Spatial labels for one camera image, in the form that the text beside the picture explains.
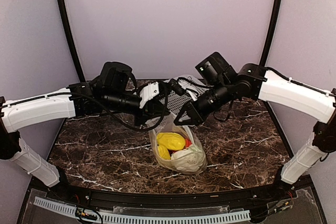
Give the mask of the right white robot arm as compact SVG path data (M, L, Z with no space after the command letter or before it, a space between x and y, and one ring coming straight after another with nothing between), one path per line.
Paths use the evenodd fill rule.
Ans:
M299 177L319 159L335 152L335 91L318 89L292 80L271 67L245 64L239 72L218 52L201 61L196 70L208 90L179 111L175 125L200 125L222 105L243 97L278 103L303 112L317 123L307 143L284 164L280 179L268 188L273 200L280 199Z

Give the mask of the clear zip top bag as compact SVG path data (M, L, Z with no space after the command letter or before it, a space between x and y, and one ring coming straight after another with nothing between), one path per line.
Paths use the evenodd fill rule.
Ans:
M157 163L181 174L197 175L206 170L207 159L198 137L188 126L174 124L170 113L149 131L152 152Z

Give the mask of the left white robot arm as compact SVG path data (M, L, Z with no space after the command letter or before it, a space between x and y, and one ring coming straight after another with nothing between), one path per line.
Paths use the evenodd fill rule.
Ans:
M55 119L70 119L105 111L121 125L144 132L150 119L159 122L168 115L167 103L158 95L168 96L166 83L156 81L138 87L132 68L120 62L106 62L91 81L71 84L52 93L7 101L1 97L1 159L20 166L39 179L63 201L74 197L65 173L32 150L19 130Z

